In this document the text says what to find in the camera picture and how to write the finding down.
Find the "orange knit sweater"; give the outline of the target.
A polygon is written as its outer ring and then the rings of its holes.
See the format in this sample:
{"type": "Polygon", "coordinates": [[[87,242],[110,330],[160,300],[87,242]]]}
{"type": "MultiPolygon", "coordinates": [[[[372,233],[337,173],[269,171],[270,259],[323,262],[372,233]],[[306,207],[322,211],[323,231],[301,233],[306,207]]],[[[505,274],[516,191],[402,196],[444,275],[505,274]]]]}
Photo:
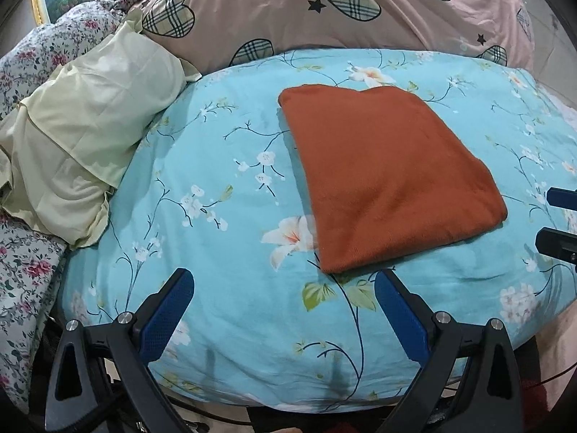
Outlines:
{"type": "Polygon", "coordinates": [[[339,274],[495,229],[493,176],[418,96],[320,84],[279,105],[305,173],[320,267],[339,274]]]}

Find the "light blue floral quilt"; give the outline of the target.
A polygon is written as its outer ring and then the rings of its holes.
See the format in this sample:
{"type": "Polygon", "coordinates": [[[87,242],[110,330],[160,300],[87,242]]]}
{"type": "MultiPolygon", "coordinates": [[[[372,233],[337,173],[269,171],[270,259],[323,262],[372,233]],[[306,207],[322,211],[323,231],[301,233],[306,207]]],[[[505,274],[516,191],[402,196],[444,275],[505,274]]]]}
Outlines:
{"type": "Polygon", "coordinates": [[[417,372],[385,319],[374,276],[323,275],[310,204],[278,98],[324,84],[395,86],[423,99],[490,169],[508,208],[485,237],[394,265],[409,290],[461,322],[502,319],[519,345],[576,297],[576,274],[540,256],[548,206],[576,185],[576,132],[529,73],[483,59],[385,49],[290,51],[191,84],[161,113],[110,203],[109,227],[74,252],[66,318],[133,311],[177,268],[195,295],[162,357],[159,384],[198,401],[325,412],[402,395],[417,372]]]}

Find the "cream yellow pillow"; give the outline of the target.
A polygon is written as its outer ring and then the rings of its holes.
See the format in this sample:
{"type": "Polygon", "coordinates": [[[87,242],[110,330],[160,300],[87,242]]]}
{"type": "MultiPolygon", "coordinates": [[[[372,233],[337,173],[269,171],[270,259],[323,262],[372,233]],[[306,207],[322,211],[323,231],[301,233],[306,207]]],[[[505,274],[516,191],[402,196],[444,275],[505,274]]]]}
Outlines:
{"type": "Polygon", "coordinates": [[[200,77],[124,22],[21,101],[36,130],[12,150],[2,209],[72,247],[94,244],[147,127],[200,77]]]}

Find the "pink plaid-heart duvet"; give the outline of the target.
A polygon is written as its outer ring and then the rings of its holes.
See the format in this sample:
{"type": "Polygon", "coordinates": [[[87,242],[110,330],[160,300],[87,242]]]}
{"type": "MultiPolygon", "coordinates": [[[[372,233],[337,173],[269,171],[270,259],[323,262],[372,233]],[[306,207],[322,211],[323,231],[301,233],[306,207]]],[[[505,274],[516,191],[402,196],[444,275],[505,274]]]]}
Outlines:
{"type": "Polygon", "coordinates": [[[145,35],[202,73],[319,47],[534,64],[522,0],[144,0],[141,11],[145,35]]]}

